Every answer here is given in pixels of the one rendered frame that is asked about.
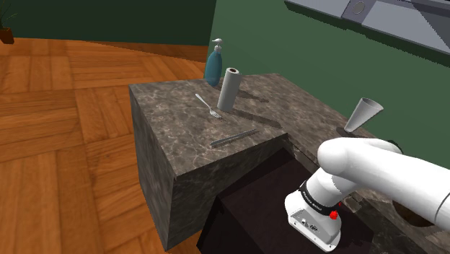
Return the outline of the silver fork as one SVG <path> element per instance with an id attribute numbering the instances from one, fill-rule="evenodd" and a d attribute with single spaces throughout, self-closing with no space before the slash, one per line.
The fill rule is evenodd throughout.
<path id="1" fill-rule="evenodd" d="M 221 122 L 225 122 L 225 119 L 220 116 L 199 94 L 195 94 L 195 96 L 203 103 L 205 104 L 208 109 L 209 113 L 216 119 L 220 120 Z"/>

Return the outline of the potted plant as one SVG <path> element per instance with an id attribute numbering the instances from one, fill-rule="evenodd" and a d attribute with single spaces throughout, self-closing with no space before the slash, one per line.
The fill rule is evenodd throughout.
<path id="1" fill-rule="evenodd" d="M 8 17 L 6 17 L 7 12 L 10 9 L 10 6 L 5 6 L 6 0 L 3 0 L 2 3 L 0 4 L 0 41 L 3 44 L 6 45 L 13 45 L 14 44 L 14 36 L 12 33 L 12 30 L 10 27 L 6 27 L 5 23 L 13 18 L 17 16 L 17 13 L 11 14 Z"/>

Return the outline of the blue soap dispenser bottle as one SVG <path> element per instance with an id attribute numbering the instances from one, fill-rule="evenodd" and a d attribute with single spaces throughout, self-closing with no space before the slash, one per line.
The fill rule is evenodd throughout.
<path id="1" fill-rule="evenodd" d="M 221 57 L 221 44 L 223 40 L 216 38 L 213 40 L 214 46 L 213 52 L 210 54 L 206 61 L 204 78 L 209 85 L 215 87 L 219 84 L 222 72 L 222 57 Z"/>

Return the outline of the white paper towel roll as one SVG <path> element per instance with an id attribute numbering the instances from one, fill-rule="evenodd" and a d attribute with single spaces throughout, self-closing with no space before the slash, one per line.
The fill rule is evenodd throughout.
<path id="1" fill-rule="evenodd" d="M 226 69 L 217 104 L 219 110 L 228 112 L 233 109 L 241 80 L 242 75 L 239 70 L 232 67 Z"/>

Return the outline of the grey wall cabinet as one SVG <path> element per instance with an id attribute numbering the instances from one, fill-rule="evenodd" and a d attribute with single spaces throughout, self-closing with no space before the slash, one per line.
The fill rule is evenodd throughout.
<path id="1" fill-rule="evenodd" d="M 450 0 L 284 0 L 450 55 Z"/>

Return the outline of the grey table knife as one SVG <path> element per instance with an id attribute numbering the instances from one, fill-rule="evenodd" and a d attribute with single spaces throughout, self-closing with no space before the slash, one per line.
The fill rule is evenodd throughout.
<path id="1" fill-rule="evenodd" d="M 251 129 L 251 130 L 248 130 L 248 131 L 243 131 L 243 132 L 241 132 L 241 133 L 235 134 L 235 135 L 233 135 L 233 136 L 228 136 L 228 137 L 225 137 L 225 138 L 222 138 L 222 139 L 218 139 L 218 140 L 212 141 L 212 142 L 210 143 L 210 145 L 211 145 L 211 146 L 215 146 L 215 145 L 224 143 L 224 142 L 226 142 L 226 141 L 230 141 L 230 140 L 233 140 L 233 139 L 237 139 L 237 138 L 243 137 L 243 136 L 245 136 L 245 135 L 247 135 L 247 134 L 254 133 L 254 132 L 256 132 L 256 130 L 257 130 L 257 129 L 254 128 L 254 129 Z"/>

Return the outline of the grey cone cup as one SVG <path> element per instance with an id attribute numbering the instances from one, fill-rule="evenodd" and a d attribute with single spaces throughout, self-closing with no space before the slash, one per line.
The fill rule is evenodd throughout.
<path id="1" fill-rule="evenodd" d="M 355 131 L 383 109 L 384 107 L 376 101 L 362 97 L 348 119 L 344 131 L 347 133 Z"/>

